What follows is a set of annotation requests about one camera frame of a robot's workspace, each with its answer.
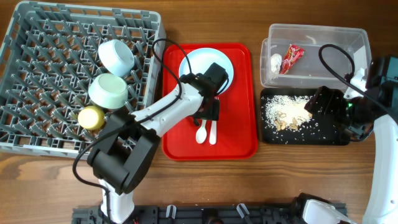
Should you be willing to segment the red plastic tray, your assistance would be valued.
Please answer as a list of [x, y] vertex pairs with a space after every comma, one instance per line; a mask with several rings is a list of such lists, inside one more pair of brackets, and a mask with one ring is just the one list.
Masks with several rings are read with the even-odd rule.
[[220, 50], [230, 59], [234, 68], [230, 87], [219, 96], [220, 119], [217, 122], [216, 144], [196, 142], [198, 127], [189, 116], [163, 135], [162, 150], [169, 159], [175, 161], [247, 159], [257, 151], [250, 51], [240, 43], [182, 45], [187, 53], [202, 47]]

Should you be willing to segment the light blue bowl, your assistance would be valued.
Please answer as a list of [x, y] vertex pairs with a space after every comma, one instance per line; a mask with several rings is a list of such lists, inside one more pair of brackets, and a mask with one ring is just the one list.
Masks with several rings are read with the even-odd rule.
[[120, 40], [109, 40], [98, 47], [98, 55], [104, 67], [117, 77], [125, 77], [134, 66], [134, 55]]

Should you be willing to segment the white tissue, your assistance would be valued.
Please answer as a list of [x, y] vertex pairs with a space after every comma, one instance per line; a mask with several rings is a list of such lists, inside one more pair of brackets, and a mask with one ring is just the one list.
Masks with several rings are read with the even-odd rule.
[[282, 56], [280, 54], [273, 54], [270, 59], [271, 72], [279, 74], [282, 65]]

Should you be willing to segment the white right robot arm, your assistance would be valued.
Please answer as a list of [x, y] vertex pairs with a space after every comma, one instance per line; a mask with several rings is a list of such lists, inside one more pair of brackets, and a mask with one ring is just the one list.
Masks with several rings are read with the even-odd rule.
[[340, 81], [357, 96], [345, 98], [342, 91], [321, 86], [305, 109], [313, 115], [331, 116], [349, 131], [373, 125], [375, 164], [363, 223], [397, 223], [397, 57], [373, 60], [365, 85], [353, 85], [355, 78], [351, 74]]

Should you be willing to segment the rice and nut scraps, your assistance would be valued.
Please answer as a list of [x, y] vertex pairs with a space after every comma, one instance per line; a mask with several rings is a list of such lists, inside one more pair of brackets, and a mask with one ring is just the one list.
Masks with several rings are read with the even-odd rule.
[[278, 131], [301, 131], [313, 120], [305, 109], [309, 96], [274, 95], [266, 99], [263, 107], [265, 127]]

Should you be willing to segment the white plastic fork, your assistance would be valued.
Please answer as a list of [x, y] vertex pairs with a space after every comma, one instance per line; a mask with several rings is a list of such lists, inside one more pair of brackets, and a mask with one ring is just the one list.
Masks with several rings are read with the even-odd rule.
[[217, 121], [211, 122], [211, 129], [210, 129], [210, 136], [209, 136], [209, 143], [211, 145], [215, 145], [217, 141]]

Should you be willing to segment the light blue plate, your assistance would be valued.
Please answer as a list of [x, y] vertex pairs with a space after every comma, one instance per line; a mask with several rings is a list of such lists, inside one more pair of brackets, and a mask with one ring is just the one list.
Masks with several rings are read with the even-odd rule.
[[187, 56], [194, 74], [204, 74], [213, 63], [217, 63], [226, 70], [228, 79], [218, 90], [219, 94], [223, 94], [231, 86], [234, 78], [234, 68], [231, 60], [223, 52], [205, 47], [193, 50]]

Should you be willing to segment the clear plastic bin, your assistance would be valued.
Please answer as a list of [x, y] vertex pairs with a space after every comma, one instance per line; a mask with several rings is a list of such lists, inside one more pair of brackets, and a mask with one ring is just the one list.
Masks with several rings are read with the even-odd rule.
[[[368, 35], [365, 30], [348, 27], [313, 26], [299, 24], [273, 24], [268, 38], [262, 42], [260, 79], [264, 87], [328, 88], [345, 90], [347, 86], [335, 78], [321, 63], [318, 51], [322, 45], [334, 44], [346, 51], [354, 60], [355, 70], [364, 69], [372, 60]], [[290, 45], [304, 49], [304, 55], [297, 60], [286, 74], [271, 70], [271, 57], [284, 56]]]

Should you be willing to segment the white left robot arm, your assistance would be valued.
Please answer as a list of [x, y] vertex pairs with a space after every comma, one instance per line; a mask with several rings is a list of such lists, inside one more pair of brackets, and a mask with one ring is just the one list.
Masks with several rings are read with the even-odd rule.
[[109, 223], [123, 223], [133, 212], [133, 191], [167, 131], [189, 116], [218, 119], [215, 96], [228, 81], [227, 71], [212, 63], [205, 73], [181, 75], [175, 89], [153, 105], [133, 113], [120, 108], [110, 116], [87, 158], [103, 189], [101, 211]]

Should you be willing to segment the red snack wrapper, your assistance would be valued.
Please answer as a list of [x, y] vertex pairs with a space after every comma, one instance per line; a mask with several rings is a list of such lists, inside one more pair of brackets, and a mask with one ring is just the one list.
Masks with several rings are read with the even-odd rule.
[[282, 65], [280, 68], [280, 74], [285, 75], [293, 65], [303, 57], [305, 50], [298, 45], [290, 44], [287, 53], [282, 59]]

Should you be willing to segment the grey plastic dishwasher rack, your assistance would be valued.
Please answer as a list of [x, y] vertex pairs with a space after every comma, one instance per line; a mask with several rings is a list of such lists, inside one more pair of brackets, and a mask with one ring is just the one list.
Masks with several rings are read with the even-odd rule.
[[120, 40], [133, 54], [126, 107], [152, 104], [165, 29], [155, 11], [22, 1], [1, 45], [1, 151], [76, 157], [97, 137], [78, 113], [106, 72], [99, 46]]

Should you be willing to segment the white plastic spoon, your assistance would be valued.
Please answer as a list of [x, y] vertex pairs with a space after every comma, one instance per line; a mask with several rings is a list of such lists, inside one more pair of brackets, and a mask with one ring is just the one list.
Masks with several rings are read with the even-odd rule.
[[197, 143], [203, 144], [206, 140], [206, 137], [207, 137], [206, 120], [203, 119], [201, 121], [201, 125], [200, 125], [199, 129], [196, 132], [195, 139], [196, 139]]

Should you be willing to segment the yellow plastic cup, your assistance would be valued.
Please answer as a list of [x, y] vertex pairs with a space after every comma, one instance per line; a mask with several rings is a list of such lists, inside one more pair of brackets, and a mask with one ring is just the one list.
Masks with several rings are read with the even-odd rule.
[[104, 125], [105, 114], [97, 106], [87, 106], [78, 114], [78, 123], [87, 130], [99, 129]]

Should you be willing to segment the light green bowl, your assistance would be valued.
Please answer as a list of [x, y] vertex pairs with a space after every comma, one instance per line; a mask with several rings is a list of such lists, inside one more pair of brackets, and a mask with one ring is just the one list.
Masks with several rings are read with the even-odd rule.
[[96, 105], [115, 110], [127, 102], [127, 83], [112, 73], [103, 73], [93, 80], [88, 88], [88, 95]]

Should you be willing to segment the black waste tray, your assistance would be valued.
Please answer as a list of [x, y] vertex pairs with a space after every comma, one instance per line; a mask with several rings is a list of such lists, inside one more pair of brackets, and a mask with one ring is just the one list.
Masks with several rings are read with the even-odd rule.
[[262, 140], [269, 144], [313, 144], [347, 145], [349, 137], [343, 136], [334, 121], [327, 117], [314, 117], [301, 131], [278, 131], [265, 127], [264, 105], [266, 99], [274, 95], [309, 96], [315, 94], [311, 88], [265, 88], [261, 91]]

